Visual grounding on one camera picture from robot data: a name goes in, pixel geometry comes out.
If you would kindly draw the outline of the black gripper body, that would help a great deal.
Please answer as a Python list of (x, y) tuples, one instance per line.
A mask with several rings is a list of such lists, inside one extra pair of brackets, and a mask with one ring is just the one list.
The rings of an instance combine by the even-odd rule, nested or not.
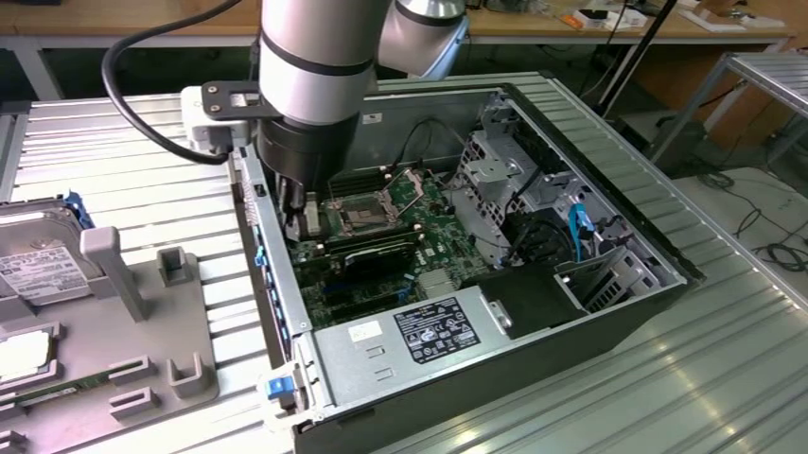
[(261, 120), (256, 150), (263, 164), (307, 190), (319, 190), (343, 168), (358, 121), (358, 113), (319, 126), (288, 117)]

